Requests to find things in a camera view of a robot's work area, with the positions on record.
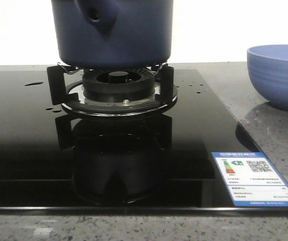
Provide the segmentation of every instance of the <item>blue bowl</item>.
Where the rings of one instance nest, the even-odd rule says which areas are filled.
[[[264,45],[247,50],[254,88],[273,105],[288,110],[288,45]]]

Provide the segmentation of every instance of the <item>blue pot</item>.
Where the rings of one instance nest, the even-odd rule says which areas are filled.
[[[288,45],[256,46],[247,50],[254,88],[273,105],[288,110]]]
[[[173,0],[52,0],[59,55],[89,69],[166,62]]]

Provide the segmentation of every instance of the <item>energy label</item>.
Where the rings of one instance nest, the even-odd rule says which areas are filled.
[[[235,206],[288,206],[288,184],[263,153],[212,155]]]

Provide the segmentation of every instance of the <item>glass surface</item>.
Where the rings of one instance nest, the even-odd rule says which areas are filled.
[[[165,113],[79,119],[52,106],[46,71],[0,72],[0,212],[288,215],[234,207],[211,152],[261,150],[196,70],[174,82]]]

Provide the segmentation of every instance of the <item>gas burner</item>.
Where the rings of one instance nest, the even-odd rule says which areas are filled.
[[[82,80],[65,86],[64,73],[75,67],[48,67],[51,98],[67,113],[82,116],[130,116],[166,111],[177,101],[174,69],[155,66],[126,70],[87,70]]]

